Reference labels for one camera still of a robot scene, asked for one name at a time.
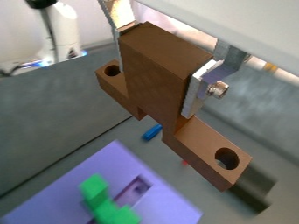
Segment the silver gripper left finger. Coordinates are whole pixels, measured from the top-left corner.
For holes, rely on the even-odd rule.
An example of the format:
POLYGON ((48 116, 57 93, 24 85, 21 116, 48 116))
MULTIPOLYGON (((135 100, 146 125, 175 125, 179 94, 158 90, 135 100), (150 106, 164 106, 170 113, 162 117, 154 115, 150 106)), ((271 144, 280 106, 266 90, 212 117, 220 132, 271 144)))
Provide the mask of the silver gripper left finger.
POLYGON ((111 26, 116 49, 120 50, 120 35, 139 24, 132 11, 131 2, 130 0, 98 0, 98 3, 111 26))

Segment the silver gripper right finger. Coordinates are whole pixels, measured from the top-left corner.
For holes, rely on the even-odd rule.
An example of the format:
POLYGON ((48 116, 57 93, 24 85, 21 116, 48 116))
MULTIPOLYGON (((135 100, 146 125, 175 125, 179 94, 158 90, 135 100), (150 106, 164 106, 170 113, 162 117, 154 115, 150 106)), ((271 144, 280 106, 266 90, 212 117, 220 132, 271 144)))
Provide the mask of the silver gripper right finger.
POLYGON ((247 56, 244 51, 218 40, 212 59, 191 75, 182 104, 182 115, 186 118, 196 114, 210 96, 220 99, 226 95, 230 85, 223 79, 239 70, 247 56))

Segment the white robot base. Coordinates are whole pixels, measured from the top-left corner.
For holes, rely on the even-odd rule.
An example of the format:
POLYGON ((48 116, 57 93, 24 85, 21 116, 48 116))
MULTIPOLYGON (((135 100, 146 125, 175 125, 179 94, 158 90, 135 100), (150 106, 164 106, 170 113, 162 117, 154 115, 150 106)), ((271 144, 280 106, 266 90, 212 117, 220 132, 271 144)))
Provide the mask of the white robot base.
POLYGON ((0 0, 0 78, 85 55, 69 5, 61 0, 0 0))

